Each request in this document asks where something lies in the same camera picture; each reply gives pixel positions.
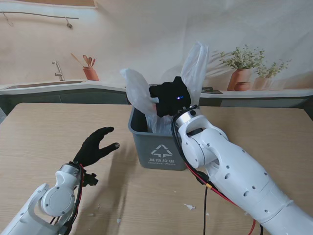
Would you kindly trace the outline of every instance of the white debris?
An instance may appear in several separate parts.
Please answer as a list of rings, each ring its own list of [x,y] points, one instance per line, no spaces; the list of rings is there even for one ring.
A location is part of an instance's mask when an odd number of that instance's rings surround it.
[[[184,205],[185,205],[186,207],[188,207],[189,210],[192,210],[192,209],[195,209],[195,208],[196,208],[196,207],[194,207],[194,206],[192,206],[192,205],[188,205],[188,204],[185,204],[185,203],[184,203]]]

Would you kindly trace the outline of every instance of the gray trash bin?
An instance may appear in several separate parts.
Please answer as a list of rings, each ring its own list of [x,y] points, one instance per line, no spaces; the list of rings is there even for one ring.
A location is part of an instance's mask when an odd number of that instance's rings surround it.
[[[147,132],[145,115],[134,107],[128,128],[133,134],[139,162],[144,168],[163,170],[186,169],[172,135]]]

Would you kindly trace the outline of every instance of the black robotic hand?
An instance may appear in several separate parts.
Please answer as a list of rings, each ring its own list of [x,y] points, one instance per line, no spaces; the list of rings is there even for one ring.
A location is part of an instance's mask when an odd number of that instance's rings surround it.
[[[82,164],[83,167],[97,162],[100,158],[119,148],[119,143],[113,143],[107,147],[99,149],[99,143],[104,136],[114,130],[113,127],[104,127],[93,132],[83,143],[81,149],[76,154],[73,162]]]
[[[149,92],[151,97],[158,97],[156,114],[159,117],[173,116],[178,110],[189,108],[191,104],[190,94],[181,77],[175,77],[173,82],[151,86]]]

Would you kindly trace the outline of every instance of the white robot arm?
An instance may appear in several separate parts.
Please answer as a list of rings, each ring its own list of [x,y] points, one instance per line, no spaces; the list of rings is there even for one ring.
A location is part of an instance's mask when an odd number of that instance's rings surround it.
[[[96,163],[119,148],[119,143],[113,143],[99,149],[100,141],[113,130],[113,127],[103,127],[93,132],[84,141],[73,162],[62,165],[55,173],[55,186],[50,189],[47,184],[38,187],[0,235],[68,235],[78,213],[82,187],[98,183],[96,174],[87,174],[83,167]],[[36,215],[35,207],[52,216],[51,222]]]
[[[313,234],[313,219],[289,199],[244,149],[228,141],[199,109],[175,120],[183,153],[193,168],[204,166],[210,181],[272,235]]]
[[[73,190],[80,184],[81,170],[74,164],[64,164],[55,173],[56,185],[50,189],[47,184],[39,186],[1,235],[68,234],[70,230],[64,224],[74,211]],[[36,206],[43,213],[60,220],[54,225],[46,222],[35,214]]]

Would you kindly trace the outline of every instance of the plastic bag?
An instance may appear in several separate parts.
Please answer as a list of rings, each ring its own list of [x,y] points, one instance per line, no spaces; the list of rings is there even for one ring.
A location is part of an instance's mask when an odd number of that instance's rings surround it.
[[[205,79],[206,66],[209,56],[207,45],[196,43],[190,50],[183,65],[180,76],[188,88],[191,105],[198,104],[202,84]],[[149,84],[142,74],[132,69],[123,69],[121,75],[126,79],[126,93],[130,103],[144,113],[148,131],[153,133],[170,134],[171,116],[158,117],[155,103],[157,99],[150,97]]]

